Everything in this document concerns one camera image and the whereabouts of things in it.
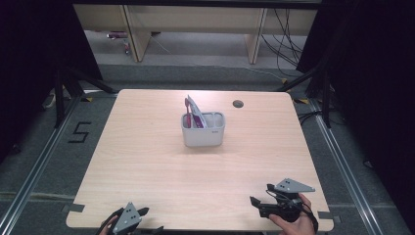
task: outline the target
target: wooden table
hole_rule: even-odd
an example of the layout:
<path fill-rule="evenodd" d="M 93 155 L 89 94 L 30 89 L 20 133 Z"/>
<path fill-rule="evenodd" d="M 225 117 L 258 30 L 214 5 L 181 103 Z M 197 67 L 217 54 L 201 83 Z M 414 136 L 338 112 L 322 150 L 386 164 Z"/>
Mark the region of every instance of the wooden table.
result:
<path fill-rule="evenodd" d="M 223 143 L 188 148 L 180 118 L 190 95 L 202 112 L 222 112 Z M 240 100 L 243 108 L 235 108 Z M 266 184 L 292 178 L 315 188 L 305 193 L 314 214 L 328 212 L 292 100 L 287 93 L 122 90 L 74 200 L 67 225 L 99 227 L 132 202 L 148 207 L 139 228 L 275 231 L 280 228 L 250 202 L 276 203 Z M 317 219 L 320 231 L 333 220 Z"/>

